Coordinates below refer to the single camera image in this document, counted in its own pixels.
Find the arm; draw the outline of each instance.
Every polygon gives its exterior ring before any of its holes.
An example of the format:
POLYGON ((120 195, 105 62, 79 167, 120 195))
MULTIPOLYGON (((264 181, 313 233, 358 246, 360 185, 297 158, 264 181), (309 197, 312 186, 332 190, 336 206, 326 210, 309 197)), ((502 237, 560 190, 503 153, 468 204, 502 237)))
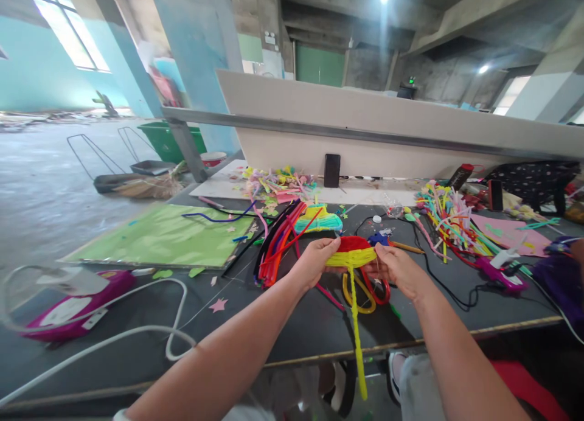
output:
POLYGON ((580 264, 580 278, 582 280, 582 286, 584 287, 584 238, 572 243, 570 251, 572 251, 574 260, 580 264))
POLYGON ((422 325, 442 404, 449 421, 529 420, 436 285, 404 251, 377 245, 372 277, 397 284, 422 325))
POLYGON ((311 242, 287 276, 205 337, 126 412, 132 421, 220 420, 261 371, 296 304, 340 240, 311 242))

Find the metal rail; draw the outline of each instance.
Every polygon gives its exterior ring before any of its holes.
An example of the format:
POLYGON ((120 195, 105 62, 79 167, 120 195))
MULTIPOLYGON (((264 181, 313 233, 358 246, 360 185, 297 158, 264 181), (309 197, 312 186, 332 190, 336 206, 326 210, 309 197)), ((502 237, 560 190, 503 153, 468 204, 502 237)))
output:
POLYGON ((283 133, 295 133, 305 135, 317 135, 323 137, 353 139, 359 141, 381 142, 398 145, 408 145, 415 147, 428 147, 445 150, 456 150, 471 153, 482 153, 486 155, 513 156, 521 159, 555 160, 555 161, 581 161, 582 158, 572 156, 556 155, 541 151, 522 150, 509 147, 495 147, 482 144, 464 143, 458 141, 445 141, 439 139, 422 138, 392 133, 371 132, 348 127, 324 126, 309 123, 299 123, 287 120, 271 120, 261 117, 238 116, 231 114, 217 114, 205 111, 195 111, 185 108, 162 108, 164 117, 170 124, 170 129, 184 122, 196 122, 199 124, 209 124, 218 126, 235 126, 248 129, 260 129, 283 133))

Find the broom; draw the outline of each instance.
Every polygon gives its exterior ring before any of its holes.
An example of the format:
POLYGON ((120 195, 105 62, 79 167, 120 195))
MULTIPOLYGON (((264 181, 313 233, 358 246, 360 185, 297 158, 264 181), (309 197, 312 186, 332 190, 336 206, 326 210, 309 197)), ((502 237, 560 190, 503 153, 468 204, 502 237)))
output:
POLYGON ((132 179, 124 185, 114 188, 114 191, 122 196, 135 199, 170 199, 183 189, 183 185, 178 180, 178 175, 184 166, 185 161, 181 161, 174 169, 162 176, 132 179))

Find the hand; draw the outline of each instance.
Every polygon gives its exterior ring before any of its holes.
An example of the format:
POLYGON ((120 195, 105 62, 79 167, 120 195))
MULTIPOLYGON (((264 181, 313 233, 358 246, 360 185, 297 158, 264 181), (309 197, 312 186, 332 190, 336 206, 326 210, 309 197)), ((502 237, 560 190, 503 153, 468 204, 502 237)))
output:
POLYGON ((574 260, 580 264, 584 263, 584 238, 572 242, 570 245, 570 251, 572 252, 574 260))
POLYGON ((384 279, 396 284, 410 301, 416 301, 426 286, 433 285, 424 270, 401 249, 377 243, 375 252, 377 261, 363 266, 363 273, 370 278, 384 279))
POLYGON ((308 288, 313 288, 321 278, 323 272, 344 272, 345 268, 325 267, 327 260, 332 257, 341 244, 341 239, 321 238, 311 242, 300 259, 296 262, 290 274, 301 278, 308 288))

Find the pink star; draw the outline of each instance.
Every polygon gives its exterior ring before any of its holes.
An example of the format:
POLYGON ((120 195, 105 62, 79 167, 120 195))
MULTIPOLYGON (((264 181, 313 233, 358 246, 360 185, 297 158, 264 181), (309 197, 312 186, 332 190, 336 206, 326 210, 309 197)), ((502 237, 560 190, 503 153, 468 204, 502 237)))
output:
POLYGON ((213 310, 213 313, 217 311, 224 311, 225 310, 225 303, 227 303, 228 299, 217 299, 217 302, 211 305, 209 308, 213 310))

